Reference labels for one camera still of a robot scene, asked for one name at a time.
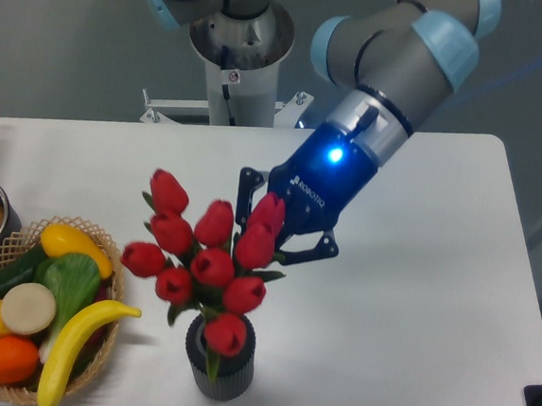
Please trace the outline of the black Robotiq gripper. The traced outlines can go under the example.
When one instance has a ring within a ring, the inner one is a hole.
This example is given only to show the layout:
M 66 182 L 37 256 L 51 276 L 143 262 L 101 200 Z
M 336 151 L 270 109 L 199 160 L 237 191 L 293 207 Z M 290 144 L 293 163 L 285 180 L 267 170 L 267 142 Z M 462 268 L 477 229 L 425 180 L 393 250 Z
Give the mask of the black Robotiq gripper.
M 246 226 L 254 193 L 268 182 L 268 191 L 285 201 L 283 236 L 322 231 L 315 245 L 294 251 L 278 248 L 272 260 L 292 266 L 336 257 L 340 247 L 329 229 L 376 174 L 377 165 L 364 150 L 336 127 L 324 123 L 270 173 L 251 167 L 240 170 L 236 224 Z

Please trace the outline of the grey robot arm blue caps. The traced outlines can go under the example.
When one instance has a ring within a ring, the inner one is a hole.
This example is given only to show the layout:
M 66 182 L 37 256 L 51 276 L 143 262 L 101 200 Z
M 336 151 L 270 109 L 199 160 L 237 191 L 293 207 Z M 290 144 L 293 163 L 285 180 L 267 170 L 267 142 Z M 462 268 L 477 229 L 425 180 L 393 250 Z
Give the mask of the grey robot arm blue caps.
M 166 28 L 187 26 L 203 60 L 209 120 L 275 123 L 280 63 L 294 42 L 289 13 L 273 0 L 147 0 Z M 448 97 L 479 60 L 478 39 L 501 16 L 501 0 L 397 0 L 367 17 L 336 17 L 315 32 L 316 72 L 347 96 L 290 158 L 240 173 L 236 222 L 248 224 L 253 194 L 286 203 L 275 259 L 295 265 L 336 256 L 341 211 Z

